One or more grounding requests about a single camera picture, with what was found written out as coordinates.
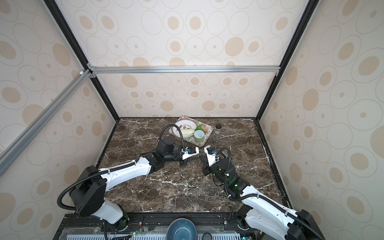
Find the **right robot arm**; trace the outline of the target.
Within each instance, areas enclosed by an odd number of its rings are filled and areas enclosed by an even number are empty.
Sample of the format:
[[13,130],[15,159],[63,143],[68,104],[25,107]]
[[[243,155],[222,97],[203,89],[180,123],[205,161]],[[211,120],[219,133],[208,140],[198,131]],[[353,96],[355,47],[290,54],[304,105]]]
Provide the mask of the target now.
[[206,146],[204,152],[205,155],[200,156],[203,174],[213,175],[220,181],[229,200],[244,205],[237,213],[239,228],[260,230],[276,240],[325,238],[309,212],[285,207],[241,178],[232,164],[229,147],[217,151],[213,146]]

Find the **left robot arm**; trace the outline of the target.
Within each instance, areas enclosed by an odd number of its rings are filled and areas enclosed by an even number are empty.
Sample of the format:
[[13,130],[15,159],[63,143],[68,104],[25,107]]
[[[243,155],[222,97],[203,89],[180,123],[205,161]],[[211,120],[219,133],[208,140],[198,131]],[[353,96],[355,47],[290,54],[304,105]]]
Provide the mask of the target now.
[[92,216],[124,227],[128,215],[105,197],[106,192],[131,179],[157,172],[166,162],[176,161],[183,165],[199,154],[197,147],[187,147],[184,142],[177,145],[175,139],[163,134],[161,131],[154,150],[138,154],[135,160],[111,168],[87,167],[75,183],[59,194],[57,205],[81,217]]

